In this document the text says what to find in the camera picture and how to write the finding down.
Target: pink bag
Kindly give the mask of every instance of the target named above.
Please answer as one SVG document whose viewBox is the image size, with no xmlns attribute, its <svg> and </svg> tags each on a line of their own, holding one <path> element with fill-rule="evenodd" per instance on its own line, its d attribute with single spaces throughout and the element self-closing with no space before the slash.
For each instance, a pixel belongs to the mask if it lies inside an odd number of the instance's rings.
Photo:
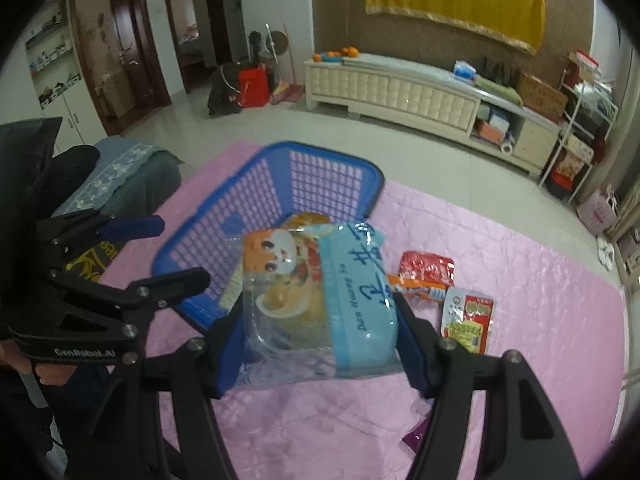
<svg viewBox="0 0 640 480">
<path fill-rule="evenodd" d="M 599 235 L 616 221 L 616 205 L 613 189 L 607 186 L 604 192 L 596 189 L 576 208 L 576 212 L 588 231 L 592 235 Z"/>
</svg>

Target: pink blanket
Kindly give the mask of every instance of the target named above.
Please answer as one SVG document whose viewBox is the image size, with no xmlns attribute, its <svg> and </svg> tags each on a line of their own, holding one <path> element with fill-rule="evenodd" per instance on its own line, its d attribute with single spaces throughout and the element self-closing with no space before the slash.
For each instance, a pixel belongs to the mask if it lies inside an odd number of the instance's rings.
<svg viewBox="0 0 640 480">
<path fill-rule="evenodd" d="M 184 183 L 158 210 L 164 234 L 130 242 L 102 282 L 124 288 L 149 276 L 158 248 L 258 149 L 236 144 Z M 395 182 L 386 184 L 371 221 L 386 234 L 387 269 L 398 268 L 405 250 L 446 254 L 456 263 L 456 285 L 495 298 L 488 353 L 523 352 L 587 471 L 608 446 L 618 406 L 624 355 L 620 292 L 507 227 Z M 436 319 L 428 310 L 419 315 Z M 194 334 L 174 312 L 158 312 L 148 354 L 171 352 Z M 472 408 L 463 480 L 475 473 L 481 397 L 476 394 Z M 177 446 L 168 394 L 161 405 L 165 437 Z M 428 409 L 404 375 L 231 391 L 214 402 L 241 479 L 404 479 L 413 453 L 401 438 Z"/>
</svg>

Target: red and white snack pouch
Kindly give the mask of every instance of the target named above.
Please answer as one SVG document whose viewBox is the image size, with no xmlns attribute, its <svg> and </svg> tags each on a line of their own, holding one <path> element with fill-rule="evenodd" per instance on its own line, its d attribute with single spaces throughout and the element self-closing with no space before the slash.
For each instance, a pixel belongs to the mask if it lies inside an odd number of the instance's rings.
<svg viewBox="0 0 640 480">
<path fill-rule="evenodd" d="M 400 258 L 398 275 L 409 280 L 454 286 L 451 258 L 433 253 L 405 251 Z"/>
<path fill-rule="evenodd" d="M 473 354 L 484 354 L 494 300 L 489 296 L 449 287 L 442 309 L 444 337 L 452 337 Z"/>
</svg>

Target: human hand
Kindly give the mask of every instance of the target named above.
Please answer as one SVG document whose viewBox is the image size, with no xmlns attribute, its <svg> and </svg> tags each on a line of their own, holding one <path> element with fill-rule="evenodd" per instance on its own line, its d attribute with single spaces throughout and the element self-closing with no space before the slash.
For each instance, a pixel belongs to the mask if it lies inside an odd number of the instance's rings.
<svg viewBox="0 0 640 480">
<path fill-rule="evenodd" d="M 13 339 L 0 341 L 0 359 L 21 374 L 31 372 L 31 361 L 22 355 Z M 71 375 L 76 371 L 76 367 L 73 365 L 37 364 L 35 371 L 40 378 L 40 384 L 62 386 L 71 378 Z"/>
</svg>

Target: gold trim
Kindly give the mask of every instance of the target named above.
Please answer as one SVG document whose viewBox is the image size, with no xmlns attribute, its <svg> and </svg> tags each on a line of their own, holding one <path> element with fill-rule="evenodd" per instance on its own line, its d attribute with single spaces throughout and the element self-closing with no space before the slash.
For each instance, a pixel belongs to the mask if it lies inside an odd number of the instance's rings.
<svg viewBox="0 0 640 480">
<path fill-rule="evenodd" d="M 422 18 L 424 20 L 431 20 L 432 22 L 444 23 L 445 25 L 451 25 L 452 27 L 463 28 L 465 30 L 469 30 L 471 32 L 475 32 L 476 34 L 481 34 L 486 38 L 491 38 L 492 40 L 497 40 L 502 43 L 506 43 L 513 48 L 517 48 L 519 50 L 524 50 L 528 54 L 535 56 L 537 54 L 537 50 L 533 48 L 533 46 L 526 41 L 516 40 L 514 38 L 510 38 L 506 34 L 501 32 L 497 32 L 492 28 L 485 27 L 484 25 L 478 25 L 477 23 L 469 23 L 464 20 L 459 20 L 457 18 L 450 18 L 449 16 L 443 16 L 441 14 L 436 14 L 435 12 L 427 12 L 426 10 L 415 10 L 415 9 L 403 9 L 402 7 L 393 7 L 393 6 L 384 6 L 384 5 L 374 5 L 374 6 L 366 6 L 367 14 L 383 14 L 386 12 L 387 14 L 395 14 L 397 16 L 409 16 L 410 18 Z"/>
</svg>

